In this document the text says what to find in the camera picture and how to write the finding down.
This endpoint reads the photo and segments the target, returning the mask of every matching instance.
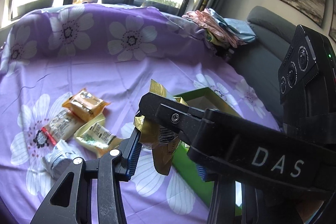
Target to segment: pink cloth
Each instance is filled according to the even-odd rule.
[[[217,24],[217,22],[213,19],[207,9],[202,12],[200,12],[199,10],[190,11],[182,17],[189,18],[197,25],[208,29],[220,42],[228,42],[234,48],[236,48],[237,45],[241,44],[241,40],[237,36],[230,32],[227,32]]]

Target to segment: floral fabric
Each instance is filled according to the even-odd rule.
[[[111,102],[105,127],[126,138],[151,79],[171,94],[208,86],[245,119],[278,130],[245,80],[212,56],[204,30],[194,23],[155,8],[85,4],[34,11],[13,26],[0,51],[0,197],[18,223],[30,223],[54,183],[40,160],[52,149],[41,127],[62,102],[86,87]],[[95,156],[69,142],[85,159]],[[206,222],[208,208],[174,168],[158,174],[149,150],[142,150],[135,175],[121,190],[128,223]]]

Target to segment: yellow snack package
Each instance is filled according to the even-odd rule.
[[[62,107],[70,109],[84,122],[88,122],[102,113],[104,108],[109,104],[110,103],[93,96],[87,92],[86,89],[82,89],[79,93],[66,100]]]
[[[101,113],[83,125],[73,136],[80,145],[95,152],[97,158],[118,147],[122,141],[107,130],[104,125],[105,116]]]
[[[162,97],[175,100],[187,105],[181,97],[173,97],[161,84],[151,80],[149,92]],[[180,139],[175,132],[164,128],[146,119],[144,116],[134,118],[135,127],[141,131],[140,143],[148,149],[152,149],[154,167],[162,175],[168,175]]]

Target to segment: blue cloth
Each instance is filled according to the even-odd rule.
[[[222,18],[214,10],[208,10],[220,27],[233,33],[239,39],[244,40],[246,43],[253,42],[256,39],[255,33],[247,22],[231,18]]]

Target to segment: camera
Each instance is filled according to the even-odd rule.
[[[328,38],[298,25],[278,70],[287,135],[320,145],[336,144],[335,70]]]

